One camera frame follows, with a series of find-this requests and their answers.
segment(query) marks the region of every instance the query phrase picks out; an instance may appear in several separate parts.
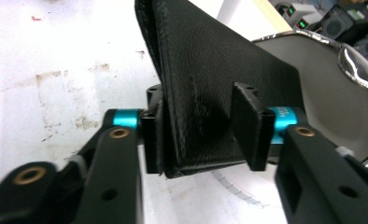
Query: black leather material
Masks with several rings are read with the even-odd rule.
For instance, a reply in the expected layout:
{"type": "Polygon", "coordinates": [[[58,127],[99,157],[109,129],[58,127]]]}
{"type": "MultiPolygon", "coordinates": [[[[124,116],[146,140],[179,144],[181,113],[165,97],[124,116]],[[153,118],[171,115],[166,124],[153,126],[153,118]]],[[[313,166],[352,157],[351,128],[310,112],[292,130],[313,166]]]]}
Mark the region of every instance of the black leather material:
{"type": "Polygon", "coordinates": [[[189,1],[136,0],[135,9],[163,84],[167,177],[245,161],[230,125],[234,82],[257,88],[263,105],[304,108],[294,67],[189,1]]]}

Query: teal anodized ring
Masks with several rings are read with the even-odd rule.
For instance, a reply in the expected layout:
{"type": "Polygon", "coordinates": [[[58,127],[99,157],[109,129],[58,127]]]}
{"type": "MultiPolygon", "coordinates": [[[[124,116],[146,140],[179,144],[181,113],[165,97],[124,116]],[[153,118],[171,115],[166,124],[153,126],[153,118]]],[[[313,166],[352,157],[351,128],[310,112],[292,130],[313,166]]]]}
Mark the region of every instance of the teal anodized ring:
{"type": "Polygon", "coordinates": [[[138,113],[139,109],[117,109],[112,124],[137,129],[138,113]]]}
{"type": "Polygon", "coordinates": [[[269,107],[269,109],[276,114],[275,131],[271,144],[283,144],[282,135],[286,131],[287,126],[298,123],[297,116],[294,110],[287,106],[274,106],[269,107]]]}

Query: circular drum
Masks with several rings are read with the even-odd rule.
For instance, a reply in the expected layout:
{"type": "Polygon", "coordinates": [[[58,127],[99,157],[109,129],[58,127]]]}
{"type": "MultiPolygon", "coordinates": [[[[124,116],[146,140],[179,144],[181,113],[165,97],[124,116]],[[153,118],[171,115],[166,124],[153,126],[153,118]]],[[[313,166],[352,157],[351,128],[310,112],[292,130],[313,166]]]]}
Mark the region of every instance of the circular drum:
{"type": "MultiPolygon", "coordinates": [[[[297,68],[309,124],[368,166],[368,62],[351,46],[312,32],[291,31],[254,42],[297,68]]],[[[254,173],[242,164],[213,174],[249,203],[280,206],[275,169],[268,165],[265,173],[254,173]]]]}

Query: brass insert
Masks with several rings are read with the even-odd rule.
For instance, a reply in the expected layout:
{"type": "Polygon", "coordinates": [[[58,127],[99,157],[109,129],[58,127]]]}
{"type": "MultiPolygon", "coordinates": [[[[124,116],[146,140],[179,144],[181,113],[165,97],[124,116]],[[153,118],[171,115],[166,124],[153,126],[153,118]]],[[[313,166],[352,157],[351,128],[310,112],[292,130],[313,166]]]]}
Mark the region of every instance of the brass insert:
{"type": "Polygon", "coordinates": [[[313,132],[310,129],[303,128],[303,127],[296,128],[295,129],[295,132],[297,132],[298,134],[300,134],[302,136],[306,136],[306,137],[313,137],[313,136],[315,136],[315,132],[313,132]]]}
{"type": "Polygon", "coordinates": [[[110,137],[122,138],[122,137],[126,137],[128,134],[129,134],[129,131],[126,129],[116,129],[110,133],[110,137]]]}
{"type": "Polygon", "coordinates": [[[47,170],[41,166],[30,167],[18,173],[13,179],[13,183],[16,185],[31,184],[39,180],[46,172],[47,170]]]}

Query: white table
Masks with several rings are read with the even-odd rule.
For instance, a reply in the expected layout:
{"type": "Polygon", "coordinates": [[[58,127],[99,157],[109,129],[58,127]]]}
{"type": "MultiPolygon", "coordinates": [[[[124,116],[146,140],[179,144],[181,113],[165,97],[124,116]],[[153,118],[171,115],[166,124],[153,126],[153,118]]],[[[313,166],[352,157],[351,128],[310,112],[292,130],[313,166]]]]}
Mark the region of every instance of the white table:
{"type": "MultiPolygon", "coordinates": [[[[193,0],[217,17],[222,0],[193,0]]],[[[290,29],[264,0],[243,0],[228,23],[248,39],[290,29]]],[[[146,107],[159,83],[134,1],[0,1],[0,179],[29,161],[63,167],[109,108],[146,107]]],[[[143,175],[146,223],[279,223],[210,173],[143,175]]]]}

